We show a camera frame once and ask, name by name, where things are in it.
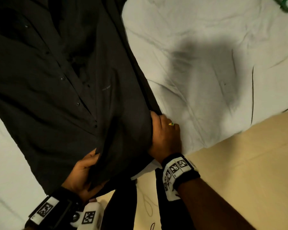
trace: person's leg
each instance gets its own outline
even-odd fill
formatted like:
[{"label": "person's leg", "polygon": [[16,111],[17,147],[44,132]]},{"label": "person's leg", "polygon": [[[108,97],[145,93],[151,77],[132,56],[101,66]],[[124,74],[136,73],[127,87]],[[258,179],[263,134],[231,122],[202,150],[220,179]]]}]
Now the person's leg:
[{"label": "person's leg", "polygon": [[191,216],[183,201],[168,201],[163,185],[163,170],[156,169],[156,186],[162,230],[185,229],[194,230]]},{"label": "person's leg", "polygon": [[137,209],[137,187],[129,181],[117,188],[111,197],[101,223],[101,230],[133,230]]}]

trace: black shirt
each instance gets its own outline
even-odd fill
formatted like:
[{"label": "black shirt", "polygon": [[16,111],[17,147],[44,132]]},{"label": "black shirt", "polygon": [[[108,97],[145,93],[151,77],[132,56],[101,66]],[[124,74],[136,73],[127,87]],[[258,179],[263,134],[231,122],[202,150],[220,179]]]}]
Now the black shirt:
[{"label": "black shirt", "polygon": [[0,118],[46,193],[97,147],[92,185],[151,158],[160,112],[127,42],[126,0],[0,0]]}]

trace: bed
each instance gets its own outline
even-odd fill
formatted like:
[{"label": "bed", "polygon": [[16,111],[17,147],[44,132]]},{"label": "bed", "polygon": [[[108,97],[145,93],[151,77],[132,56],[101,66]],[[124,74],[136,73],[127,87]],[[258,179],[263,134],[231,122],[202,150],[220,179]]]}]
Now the bed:
[{"label": "bed", "polygon": [[[122,17],[185,154],[288,111],[288,13],[273,0],[128,0]],[[0,229],[21,229],[44,197],[0,120]]]}]

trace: forearm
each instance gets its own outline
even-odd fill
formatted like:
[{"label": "forearm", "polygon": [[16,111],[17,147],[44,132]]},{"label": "forearm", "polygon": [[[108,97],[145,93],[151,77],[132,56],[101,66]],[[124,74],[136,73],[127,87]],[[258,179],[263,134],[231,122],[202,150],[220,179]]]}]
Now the forearm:
[{"label": "forearm", "polygon": [[202,179],[197,178],[178,187],[197,230],[254,228]]}]

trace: hand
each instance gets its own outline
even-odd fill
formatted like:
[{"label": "hand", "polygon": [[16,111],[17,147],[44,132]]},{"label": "hand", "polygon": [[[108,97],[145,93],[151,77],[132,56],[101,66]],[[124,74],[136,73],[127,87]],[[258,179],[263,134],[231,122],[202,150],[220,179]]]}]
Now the hand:
[{"label": "hand", "polygon": [[153,144],[148,153],[160,164],[169,155],[181,153],[180,127],[178,124],[169,125],[172,120],[165,115],[158,116],[151,111],[153,120]]},{"label": "hand", "polygon": [[82,160],[78,161],[73,170],[62,184],[62,187],[76,193],[83,202],[87,202],[91,197],[97,194],[106,184],[106,182],[88,191],[90,184],[87,184],[88,171],[90,167],[96,164],[99,154],[95,155],[96,148],[87,154]]}]

